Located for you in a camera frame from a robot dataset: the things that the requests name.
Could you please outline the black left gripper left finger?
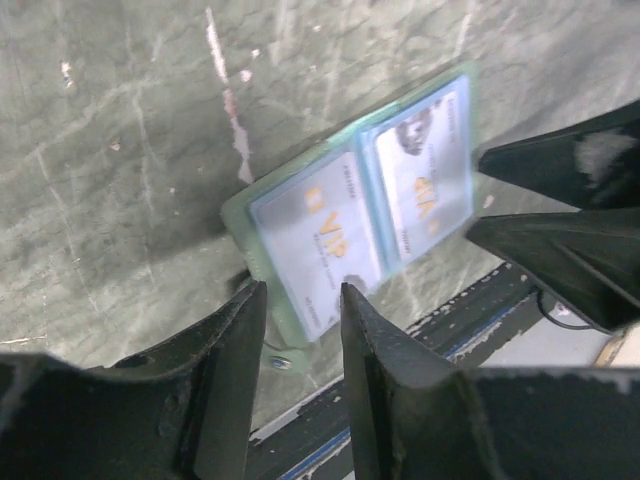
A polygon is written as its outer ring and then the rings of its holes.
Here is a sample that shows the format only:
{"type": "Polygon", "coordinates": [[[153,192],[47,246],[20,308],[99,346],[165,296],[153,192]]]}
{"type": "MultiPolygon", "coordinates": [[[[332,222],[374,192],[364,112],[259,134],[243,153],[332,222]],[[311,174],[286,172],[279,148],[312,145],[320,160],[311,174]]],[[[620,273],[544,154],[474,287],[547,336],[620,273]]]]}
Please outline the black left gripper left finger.
{"type": "Polygon", "coordinates": [[[45,353],[1,358],[5,479],[240,479],[267,287],[109,368],[45,353]]]}

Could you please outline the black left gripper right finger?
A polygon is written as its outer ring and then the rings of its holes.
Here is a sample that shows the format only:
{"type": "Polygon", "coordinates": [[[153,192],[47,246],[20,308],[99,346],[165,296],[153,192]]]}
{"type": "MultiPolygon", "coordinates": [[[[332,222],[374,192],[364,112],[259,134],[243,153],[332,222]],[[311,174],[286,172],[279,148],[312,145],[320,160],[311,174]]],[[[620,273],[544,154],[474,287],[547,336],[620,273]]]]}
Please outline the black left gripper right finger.
{"type": "Polygon", "coordinates": [[[635,479],[633,368],[460,368],[341,288],[359,479],[635,479]]]}

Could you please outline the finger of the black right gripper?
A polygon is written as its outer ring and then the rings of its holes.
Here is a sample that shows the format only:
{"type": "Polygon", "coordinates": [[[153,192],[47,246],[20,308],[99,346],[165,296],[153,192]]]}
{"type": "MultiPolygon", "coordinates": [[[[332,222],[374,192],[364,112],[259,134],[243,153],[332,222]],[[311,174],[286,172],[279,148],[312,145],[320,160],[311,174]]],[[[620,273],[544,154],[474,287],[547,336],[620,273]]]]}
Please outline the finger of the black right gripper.
{"type": "Polygon", "coordinates": [[[482,217],[465,237],[599,330],[639,321],[637,207],[482,217]]]}
{"type": "Polygon", "coordinates": [[[493,147],[478,171],[578,209],[639,205],[639,102],[493,147]]]}

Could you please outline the white VIP credit card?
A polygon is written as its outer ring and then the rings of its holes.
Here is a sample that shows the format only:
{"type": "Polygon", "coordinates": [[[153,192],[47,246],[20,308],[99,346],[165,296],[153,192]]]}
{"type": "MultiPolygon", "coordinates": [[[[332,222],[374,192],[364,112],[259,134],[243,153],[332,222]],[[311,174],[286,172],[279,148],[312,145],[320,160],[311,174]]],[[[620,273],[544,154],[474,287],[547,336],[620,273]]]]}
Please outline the white VIP credit card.
{"type": "Polygon", "coordinates": [[[305,336],[315,341],[340,316],[340,287],[372,292],[383,277],[358,158],[332,154],[250,206],[305,336]]]}

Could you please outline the green card holder wallet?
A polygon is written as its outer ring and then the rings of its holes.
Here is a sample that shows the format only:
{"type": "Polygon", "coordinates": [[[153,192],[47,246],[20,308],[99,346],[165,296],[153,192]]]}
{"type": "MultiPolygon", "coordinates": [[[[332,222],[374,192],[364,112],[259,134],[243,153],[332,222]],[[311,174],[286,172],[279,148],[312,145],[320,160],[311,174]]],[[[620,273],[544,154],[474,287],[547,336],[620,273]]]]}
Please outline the green card holder wallet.
{"type": "Polygon", "coordinates": [[[340,288],[374,293],[474,213],[476,69],[461,61],[247,186],[222,219],[269,289],[278,343],[263,364],[299,372],[339,321],[340,288]]]}

